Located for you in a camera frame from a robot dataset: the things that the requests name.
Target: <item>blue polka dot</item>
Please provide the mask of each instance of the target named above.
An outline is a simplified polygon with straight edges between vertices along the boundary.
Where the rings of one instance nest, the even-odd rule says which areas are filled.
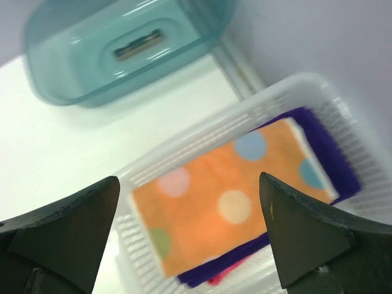
[[[245,160],[256,161],[263,157],[266,142],[257,131],[246,134],[234,142],[236,152]]]
[[[324,185],[321,182],[318,174],[313,169],[313,166],[309,159],[305,159],[302,161],[300,166],[300,173],[302,179],[308,184],[309,186],[316,188],[316,189],[324,189]]]

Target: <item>white table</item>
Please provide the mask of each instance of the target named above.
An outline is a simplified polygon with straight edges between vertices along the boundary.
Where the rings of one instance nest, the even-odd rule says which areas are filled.
[[[0,68],[0,220],[64,198],[238,102],[210,56],[106,107],[39,100],[21,57]],[[94,294],[123,294],[108,244]]]

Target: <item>gray wall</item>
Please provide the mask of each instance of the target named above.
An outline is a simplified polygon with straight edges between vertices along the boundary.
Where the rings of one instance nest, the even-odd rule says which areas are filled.
[[[43,0],[0,0],[0,65],[21,53],[25,22],[41,2]]]
[[[267,83],[323,74],[392,147],[392,1],[239,2],[232,31]]]

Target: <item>translucent container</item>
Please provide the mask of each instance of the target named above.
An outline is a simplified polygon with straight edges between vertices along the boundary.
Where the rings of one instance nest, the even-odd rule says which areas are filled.
[[[270,246],[254,254],[217,287],[195,289],[165,279],[153,257],[148,235],[130,201],[132,191],[190,160],[238,138],[296,107],[312,109],[355,170],[363,190],[339,204],[375,221],[392,224],[392,160],[350,113],[339,92],[322,77],[301,73],[177,136],[117,173],[121,195],[110,236],[124,281],[123,293],[285,293],[280,287]]]
[[[47,0],[29,20],[26,57],[40,97],[98,107],[207,54],[235,0]]]

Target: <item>teal plastic container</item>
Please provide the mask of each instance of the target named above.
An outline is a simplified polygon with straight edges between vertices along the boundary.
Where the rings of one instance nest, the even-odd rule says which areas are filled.
[[[235,0],[47,0],[26,27],[28,69],[51,104],[99,107],[207,54]]]

